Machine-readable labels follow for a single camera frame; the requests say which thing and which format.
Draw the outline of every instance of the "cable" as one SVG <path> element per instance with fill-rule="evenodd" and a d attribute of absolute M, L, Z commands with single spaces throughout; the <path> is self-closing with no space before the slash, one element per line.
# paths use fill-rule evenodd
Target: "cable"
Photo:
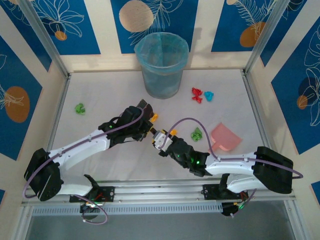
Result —
<path fill-rule="evenodd" d="M 92 224 L 92 225 L 102 225 L 102 224 L 105 224 L 105 223 L 108 221 L 108 214 L 107 214 L 107 212 L 106 212 L 102 207 L 100 207 L 98 204 L 96 204 L 94 201 L 91 201 L 91 200 L 89 200 L 88 198 L 86 198 L 86 197 L 84 197 L 84 196 L 80 196 L 80 195 L 76 195 L 76 194 L 75 194 L 74 196 L 76 196 L 77 198 L 80 198 L 80 199 L 82 199 L 82 200 L 84 200 L 84 201 L 86 201 L 86 202 L 88 202 L 88 203 L 91 203 L 91 204 L 93 204 L 93 205 L 96 205 L 97 208 L 98 208 L 100 211 L 102 211 L 102 212 L 104 213 L 104 215 L 105 215 L 105 220 L 104 220 L 104 221 L 101 221 L 101 222 L 92 222 L 92 221 L 88 221 L 88 220 L 85 219 L 85 211 L 83 211 L 81 217 L 82 217 L 84 223 Z"/>
<path fill-rule="evenodd" d="M 237 212 L 235 212 L 235 213 L 233 213 L 233 214 L 232 214 L 232 213 L 230 214 L 230 216 L 231 216 L 232 218 L 239 213 L 239 210 L 243 209 L 243 208 L 250 202 L 250 200 L 254 197 L 256 191 L 257 191 L 257 189 L 255 188 L 255 189 L 253 190 L 253 192 L 251 193 L 251 195 L 249 196 L 249 198 L 248 198 L 246 201 L 244 201 L 243 207 L 239 208 Z"/>
<path fill-rule="evenodd" d="M 102 136 L 104 136 L 104 135 L 107 135 L 107 134 L 116 132 L 116 131 L 118 131 L 118 130 L 120 130 L 120 129 L 124 129 L 124 128 L 126 128 L 126 127 L 129 127 L 129 126 L 135 124 L 135 123 L 138 122 L 138 121 L 143 117 L 143 115 L 144 115 L 144 110 L 143 110 L 142 108 L 140 108 L 140 107 L 138 107 L 138 109 L 141 110 L 141 114 L 140 114 L 140 116 L 139 116 L 137 119 L 135 119 L 135 120 L 133 120 L 132 122 L 129 122 L 129 123 L 123 125 L 123 126 L 119 126 L 119 127 L 114 128 L 114 129 L 111 129 L 111 130 L 109 130 L 109 131 L 106 131 L 106 132 L 103 132 L 103 133 L 98 134 L 98 135 L 96 135 L 96 136 L 93 136 L 93 137 L 91 138 L 91 140 L 97 139 L 97 138 L 102 137 Z M 26 183 L 25 183 L 25 185 L 24 185 L 24 188 L 23 188 L 23 191 L 22 191 L 22 196 L 23 196 L 24 198 L 26 198 L 26 199 L 31 199 L 31 198 L 36 197 L 37 195 L 29 195 L 29 196 L 26 195 L 27 188 L 28 188 L 28 186 L 30 185 L 31 181 L 35 178 L 35 176 L 36 176 L 48 163 L 50 163 L 51 161 L 53 161 L 54 159 L 56 159 L 56 158 L 59 157 L 60 155 L 65 154 L 66 152 L 68 152 L 68 151 L 70 151 L 70 150 L 72 150 L 72 149 L 74 149 L 74 148 L 76 148 L 76 147 L 78 147 L 78 146 L 80 146 L 80 145 L 82 145 L 82 144 L 85 144 L 85 143 L 87 143 L 87 142 L 89 142 L 89 141 L 90 141 L 90 140 L 89 140 L 88 138 L 85 139 L 85 140 L 82 140 L 82 141 L 80 141 L 80 142 L 78 142 L 78 143 L 76 143 L 76 144 L 68 147 L 67 149 L 64 149 L 64 150 L 61 152 L 61 154 L 57 153 L 56 155 L 50 157 L 48 160 L 46 160 L 44 163 L 42 163 L 42 164 L 32 173 L 32 175 L 29 177 L 29 179 L 26 181 Z M 106 219 L 107 219 L 107 217 L 108 217 L 108 216 L 107 216 L 107 213 L 106 213 L 102 208 L 101 208 L 100 210 L 102 210 L 102 211 L 106 214 Z"/>
<path fill-rule="evenodd" d="M 201 128 L 203 129 L 204 133 L 205 133 L 205 136 L 206 136 L 206 139 L 208 141 L 208 145 L 209 145 L 209 149 L 210 149 L 210 152 L 212 154 L 212 156 L 218 160 L 218 157 L 217 155 L 215 155 L 213 149 L 212 149 L 212 146 L 211 146 L 211 143 L 210 143 L 210 138 L 209 138 L 209 135 L 208 135 L 208 132 L 205 128 L 205 126 L 197 119 L 193 118 L 193 117 L 185 117 L 179 121 L 177 121 L 171 128 L 170 130 L 167 132 L 165 138 L 164 138 L 164 141 L 163 141 L 163 144 L 162 146 L 160 147 L 160 149 L 162 149 L 165 144 L 166 144 L 166 141 L 167 141 L 167 138 L 169 137 L 169 134 L 170 132 L 178 125 L 180 124 L 181 122 L 183 121 L 186 121 L 186 120 L 191 120 L 191 121 L 194 121 L 196 123 L 198 123 Z M 289 171 L 289 172 L 292 172 L 294 174 L 297 174 L 298 176 L 293 176 L 292 179 L 302 179 L 304 176 L 302 173 L 296 171 L 296 170 L 293 170 L 289 167 L 286 167 L 286 166 L 282 166 L 280 164 L 277 164 L 277 163 L 274 163 L 274 162 L 271 162 L 271 161 L 267 161 L 267 160 L 262 160 L 262 159 L 255 159 L 255 158 L 246 158 L 246 160 L 248 161 L 251 161 L 251 162 L 258 162 L 258 163 L 262 163 L 262 164 L 268 164 L 268 165 L 271 165 L 271 166 L 274 166 L 274 167 L 277 167 L 277 168 L 280 168 L 280 169 L 284 169 L 286 171 Z M 244 158 L 220 158 L 220 161 L 225 161 L 225 162 L 235 162 L 235 161 L 245 161 Z"/>

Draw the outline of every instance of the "orange gripper tip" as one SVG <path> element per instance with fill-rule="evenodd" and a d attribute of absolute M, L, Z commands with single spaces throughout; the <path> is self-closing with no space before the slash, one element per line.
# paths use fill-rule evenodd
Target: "orange gripper tip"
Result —
<path fill-rule="evenodd" d="M 177 133 L 178 133 L 178 131 L 177 131 L 177 130 L 175 130 L 175 129 L 173 129 L 173 130 L 170 132 L 170 134 L 171 134 L 172 136 L 177 135 Z"/>
<path fill-rule="evenodd" d="M 150 122 L 154 123 L 158 119 L 158 114 L 154 114 L 153 117 L 151 118 Z"/>

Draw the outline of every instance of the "orange circle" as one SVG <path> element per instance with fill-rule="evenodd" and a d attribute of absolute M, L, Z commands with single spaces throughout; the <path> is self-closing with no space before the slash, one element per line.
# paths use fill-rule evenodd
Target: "orange circle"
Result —
<path fill-rule="evenodd" d="M 306 96 L 301 95 L 298 97 L 298 100 L 296 101 L 296 104 L 298 106 L 299 109 L 303 110 L 307 107 L 308 105 L 308 99 Z"/>
<path fill-rule="evenodd" d="M 233 5 L 236 3 L 237 3 L 237 0 L 226 0 L 226 4 L 228 4 L 228 5 Z"/>
<path fill-rule="evenodd" d="M 64 41 L 67 39 L 67 34 L 65 34 L 63 31 L 56 31 L 54 33 L 54 36 L 60 41 Z"/>
<path fill-rule="evenodd" d="M 128 32 L 139 33 L 151 27 L 154 14 L 143 1 L 130 0 L 120 9 L 119 20 Z"/>
<path fill-rule="evenodd" d="M 257 40 L 264 29 L 266 23 L 260 21 L 246 28 L 240 36 L 240 44 L 242 47 L 251 48 L 256 45 Z"/>
<path fill-rule="evenodd" d="M 7 100 L 4 107 L 8 117 L 16 123 L 23 123 L 30 111 L 28 93 L 22 87 L 12 86 L 5 92 L 4 99 Z"/>

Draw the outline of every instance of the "white line drawing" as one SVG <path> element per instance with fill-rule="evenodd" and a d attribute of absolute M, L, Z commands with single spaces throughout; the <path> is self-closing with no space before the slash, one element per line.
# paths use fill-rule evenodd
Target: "white line drawing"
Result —
<path fill-rule="evenodd" d="M 0 54 L 0 70 L 4 67 L 6 64 L 7 56 Z M 10 106 L 10 104 L 17 104 L 20 106 L 23 106 L 23 102 L 21 102 L 24 99 L 24 97 L 14 97 L 10 94 L 6 93 L 6 91 L 2 88 L 0 84 L 0 110 L 3 109 L 6 105 Z"/>
<path fill-rule="evenodd" d="M 66 33 L 82 37 L 83 33 L 77 24 L 85 16 L 69 10 L 69 0 L 35 0 L 31 3 L 50 35 L 55 35 L 61 41 L 67 39 Z"/>
<path fill-rule="evenodd" d="M 282 14 L 282 17 L 287 20 L 289 12 L 296 12 L 299 11 L 302 5 L 304 4 L 305 0 L 291 0 L 286 7 L 284 13 Z"/>
<path fill-rule="evenodd" d="M 18 4 L 15 3 L 13 0 L 1 0 L 3 4 L 6 6 L 7 9 L 9 9 L 12 13 L 12 15 L 20 20 L 22 23 L 24 23 L 27 26 L 30 26 L 28 20 L 26 19 L 26 16 L 21 11 Z"/>
<path fill-rule="evenodd" d="M 258 7 L 256 0 L 226 0 L 228 5 L 235 5 L 238 8 L 240 17 L 246 21 L 249 27 L 252 27 L 257 40 L 262 31 L 262 23 L 270 15 L 278 0 L 264 0 L 261 7 Z"/>
<path fill-rule="evenodd" d="M 169 17 L 170 13 L 177 10 L 184 0 L 139 0 L 147 5 L 151 10 L 153 15 L 152 25 L 140 32 L 131 32 L 129 39 L 132 39 L 131 46 L 138 43 L 144 36 L 154 33 L 164 31 L 166 26 L 170 26 L 171 20 Z"/>
<path fill-rule="evenodd" d="M 320 124 L 320 25 L 313 33 L 304 57 L 308 87 L 298 98 L 298 107 L 310 107 L 310 126 Z"/>

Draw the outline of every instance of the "metal frame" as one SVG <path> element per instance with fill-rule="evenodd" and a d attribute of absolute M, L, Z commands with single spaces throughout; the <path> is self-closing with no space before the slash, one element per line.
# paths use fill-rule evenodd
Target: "metal frame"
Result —
<path fill-rule="evenodd" d="M 44 49 L 49 54 L 50 58 L 56 63 L 61 73 L 67 78 L 69 76 L 68 69 L 65 66 L 64 62 L 62 61 L 56 46 L 52 42 L 52 39 L 50 38 L 48 32 L 45 29 L 45 26 L 43 25 L 40 18 L 38 17 L 31 2 L 29 0 L 17 0 L 17 1 L 22 13 L 25 15 L 26 19 L 30 23 L 30 26 L 32 27 L 36 36 L 39 38 Z"/>
<path fill-rule="evenodd" d="M 262 143 L 266 147 L 275 150 L 276 149 L 275 143 L 272 140 L 272 138 L 268 136 L 267 131 L 265 129 L 264 122 L 263 122 L 263 118 L 261 117 L 261 113 L 263 113 L 263 109 L 257 94 L 257 90 L 255 86 L 252 84 L 253 81 L 251 79 L 251 75 L 245 74 L 245 70 L 243 70 L 241 74 L 242 74 L 243 83 L 251 104 L 253 115 L 255 117 L 255 121 L 258 126 L 258 130 L 262 139 Z"/>
<path fill-rule="evenodd" d="M 183 179 L 183 180 L 141 180 L 141 181 L 101 181 L 100 186 L 113 186 L 114 202 L 123 204 L 187 204 L 187 203 L 223 203 L 233 200 L 205 200 L 201 194 L 204 184 L 219 184 L 219 178 Z M 252 201 L 284 201 L 295 200 L 294 193 L 284 195 L 269 190 L 258 190 Z M 79 203 L 70 203 L 69 196 L 57 195 L 52 199 L 41 202 L 37 198 L 22 202 L 22 206 L 79 206 Z"/>
<path fill-rule="evenodd" d="M 33 211 L 33 206 L 20 207 L 19 216 L 17 217 L 18 221 L 15 223 L 10 240 L 22 240 L 26 238 Z"/>
<path fill-rule="evenodd" d="M 146 215 L 146 214 L 199 214 L 222 213 L 221 203 L 197 202 L 197 203 L 161 203 L 161 204 L 108 204 L 102 208 L 108 215 Z M 79 216 L 80 208 L 74 206 L 39 206 L 33 211 L 32 216 Z M 98 209 L 94 209 L 86 215 L 103 215 Z"/>
<path fill-rule="evenodd" d="M 47 152 L 52 150 L 52 146 L 54 145 L 54 140 L 55 140 L 55 136 L 57 133 L 58 124 L 59 124 L 59 119 L 61 117 L 62 109 L 64 107 L 64 103 L 66 100 L 66 96 L 67 96 L 67 92 L 68 92 L 68 88 L 69 88 L 69 84 L 70 84 L 70 79 L 71 79 L 71 75 L 69 74 L 68 78 L 65 81 L 64 88 L 61 93 L 60 101 L 58 104 L 58 108 L 56 110 L 56 114 L 55 114 L 55 118 L 54 118 L 54 122 L 53 122 L 53 127 L 51 129 L 48 145 L 46 147 Z"/>
<path fill-rule="evenodd" d="M 266 21 L 266 25 L 262 30 L 262 33 L 256 44 L 253 47 L 252 54 L 245 65 L 244 72 L 245 74 L 249 73 L 253 68 L 255 62 L 260 57 L 262 51 L 264 50 L 268 40 L 270 39 L 272 33 L 274 32 L 279 20 L 282 17 L 282 14 L 286 10 L 289 2 L 291 0 L 279 0 L 276 2 L 274 9 L 272 10 L 270 17 Z"/>

